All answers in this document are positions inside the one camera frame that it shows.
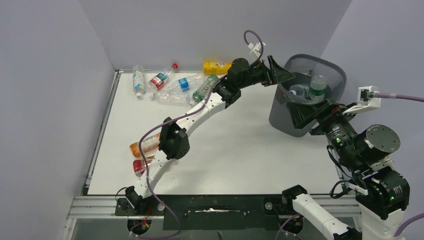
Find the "blue green label sports bottle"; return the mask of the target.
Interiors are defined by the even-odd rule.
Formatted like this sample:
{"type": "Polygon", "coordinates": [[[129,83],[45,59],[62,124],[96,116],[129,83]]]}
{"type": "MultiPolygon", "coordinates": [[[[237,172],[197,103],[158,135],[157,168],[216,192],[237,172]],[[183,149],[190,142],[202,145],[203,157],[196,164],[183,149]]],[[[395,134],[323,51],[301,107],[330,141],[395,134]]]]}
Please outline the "blue green label sports bottle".
{"type": "Polygon", "coordinates": [[[289,93],[296,95],[303,99],[308,99],[309,97],[309,86],[306,84],[294,84],[290,86],[289,93]]]}

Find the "green cap bottle green label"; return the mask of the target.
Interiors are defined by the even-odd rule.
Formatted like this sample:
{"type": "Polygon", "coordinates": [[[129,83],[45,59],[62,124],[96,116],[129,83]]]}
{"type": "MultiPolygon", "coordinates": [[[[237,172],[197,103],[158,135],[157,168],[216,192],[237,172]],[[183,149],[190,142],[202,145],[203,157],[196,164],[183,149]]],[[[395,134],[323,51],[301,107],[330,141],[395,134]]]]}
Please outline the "green cap bottle green label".
{"type": "Polygon", "coordinates": [[[309,98],[313,103],[321,102],[325,99],[327,77],[323,75],[314,75],[309,84],[309,98]]]}

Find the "green tinted bottle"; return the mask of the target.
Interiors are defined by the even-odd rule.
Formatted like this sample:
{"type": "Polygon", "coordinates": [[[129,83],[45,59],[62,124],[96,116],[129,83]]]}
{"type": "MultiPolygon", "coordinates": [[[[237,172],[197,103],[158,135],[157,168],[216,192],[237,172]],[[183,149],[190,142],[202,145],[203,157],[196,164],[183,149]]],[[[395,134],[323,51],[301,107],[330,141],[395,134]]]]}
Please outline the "green tinted bottle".
{"type": "Polygon", "coordinates": [[[219,80],[218,76],[212,74],[206,77],[205,81],[192,94],[192,106],[201,102],[210,92],[213,85],[219,80]]]}

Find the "clear crushed bottle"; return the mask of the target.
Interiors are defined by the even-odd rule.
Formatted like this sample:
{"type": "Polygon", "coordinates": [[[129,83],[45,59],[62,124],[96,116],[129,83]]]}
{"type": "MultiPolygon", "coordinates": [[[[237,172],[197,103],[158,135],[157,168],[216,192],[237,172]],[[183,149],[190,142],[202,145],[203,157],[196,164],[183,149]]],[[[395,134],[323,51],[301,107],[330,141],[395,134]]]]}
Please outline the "clear crushed bottle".
{"type": "Polygon", "coordinates": [[[189,106],[190,101],[192,100],[189,93],[166,90],[150,92],[149,97],[151,100],[158,102],[159,104],[172,106],[189,106]]]}

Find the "orange drink bottle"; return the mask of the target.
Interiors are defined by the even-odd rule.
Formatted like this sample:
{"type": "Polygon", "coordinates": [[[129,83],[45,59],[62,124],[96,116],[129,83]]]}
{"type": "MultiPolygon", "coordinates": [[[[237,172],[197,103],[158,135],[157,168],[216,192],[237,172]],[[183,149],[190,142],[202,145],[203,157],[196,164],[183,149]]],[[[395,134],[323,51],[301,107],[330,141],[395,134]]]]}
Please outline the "orange drink bottle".
{"type": "Polygon", "coordinates": [[[161,136],[161,133],[158,132],[158,133],[156,133],[152,136],[145,138],[141,142],[141,146],[139,146],[139,142],[134,142],[133,144],[131,144],[129,146],[129,148],[130,148],[133,156],[136,157],[136,158],[141,158],[142,153],[144,155],[147,155],[148,153],[156,150],[159,147],[159,144],[160,144],[160,136],[161,136]]]}

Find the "amber tea bottle red label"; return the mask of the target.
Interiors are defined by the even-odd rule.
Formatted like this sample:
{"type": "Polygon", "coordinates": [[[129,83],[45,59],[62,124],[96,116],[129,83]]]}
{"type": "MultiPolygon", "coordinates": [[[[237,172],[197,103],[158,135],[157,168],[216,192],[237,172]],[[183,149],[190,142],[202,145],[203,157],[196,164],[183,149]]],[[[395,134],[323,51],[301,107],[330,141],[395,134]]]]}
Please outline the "amber tea bottle red label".
{"type": "Polygon", "coordinates": [[[132,164],[134,174],[138,178],[140,178],[145,172],[147,165],[149,165],[153,159],[154,159],[154,156],[146,157],[147,164],[145,164],[144,159],[142,157],[135,159],[132,164]]]}

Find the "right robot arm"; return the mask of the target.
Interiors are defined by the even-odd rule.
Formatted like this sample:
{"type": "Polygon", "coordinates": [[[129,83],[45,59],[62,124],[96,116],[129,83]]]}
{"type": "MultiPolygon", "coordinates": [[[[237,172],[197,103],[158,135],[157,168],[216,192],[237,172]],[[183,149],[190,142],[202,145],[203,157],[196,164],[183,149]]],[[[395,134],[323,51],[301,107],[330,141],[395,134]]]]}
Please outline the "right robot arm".
{"type": "Polygon", "coordinates": [[[282,192],[282,209],[303,216],[328,240],[400,240],[411,189],[393,168],[390,155],[400,148],[401,141],[385,125],[374,124],[357,133],[350,124],[356,114],[373,110],[372,104],[344,105],[326,99],[319,103],[289,102],[287,108],[296,129],[317,122],[309,133],[324,135],[333,163],[348,169],[346,190],[354,191],[361,212],[361,230],[336,219],[300,185],[282,192]]]}

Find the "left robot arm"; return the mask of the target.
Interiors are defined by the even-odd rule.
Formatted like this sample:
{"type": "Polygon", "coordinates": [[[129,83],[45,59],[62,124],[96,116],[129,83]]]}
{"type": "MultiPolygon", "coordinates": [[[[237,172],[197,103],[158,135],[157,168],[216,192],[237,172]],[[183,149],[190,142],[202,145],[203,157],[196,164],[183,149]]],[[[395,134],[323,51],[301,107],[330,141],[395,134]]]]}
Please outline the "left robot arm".
{"type": "Polygon", "coordinates": [[[249,63],[244,58],[235,59],[228,73],[212,85],[204,100],[184,115],[174,119],[168,117],[158,125],[160,137],[157,153],[150,163],[143,160],[145,171],[142,177],[125,189],[125,199],[134,210],[141,211],[146,207],[147,199],[153,196],[153,189],[167,168],[189,152],[189,137],[193,131],[235,103],[241,97],[243,88],[256,84],[267,87],[295,78],[294,73],[281,67],[271,55],[267,59],[268,66],[263,60],[249,63]]]}

